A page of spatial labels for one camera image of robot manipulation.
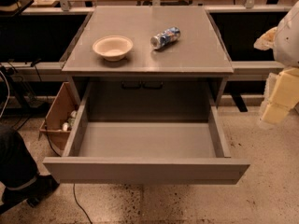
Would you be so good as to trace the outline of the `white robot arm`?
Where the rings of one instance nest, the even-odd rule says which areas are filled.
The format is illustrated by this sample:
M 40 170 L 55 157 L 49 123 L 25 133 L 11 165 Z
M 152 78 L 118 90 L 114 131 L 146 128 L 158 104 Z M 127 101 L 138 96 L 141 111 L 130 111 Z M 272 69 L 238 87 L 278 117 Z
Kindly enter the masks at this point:
M 277 27 L 261 35 L 253 47 L 272 49 L 275 61 L 285 66 L 277 75 L 269 74 L 264 88 L 258 124 L 270 129 L 299 104 L 299 2 Z

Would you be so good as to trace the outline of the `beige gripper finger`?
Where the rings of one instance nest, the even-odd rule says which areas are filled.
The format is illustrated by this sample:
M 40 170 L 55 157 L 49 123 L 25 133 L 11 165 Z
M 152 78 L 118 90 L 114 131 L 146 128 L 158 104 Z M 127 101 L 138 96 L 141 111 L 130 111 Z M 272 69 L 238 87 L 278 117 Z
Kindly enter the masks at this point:
M 274 47 L 277 28 L 273 27 L 261 35 L 253 44 L 253 47 L 259 50 L 269 50 Z

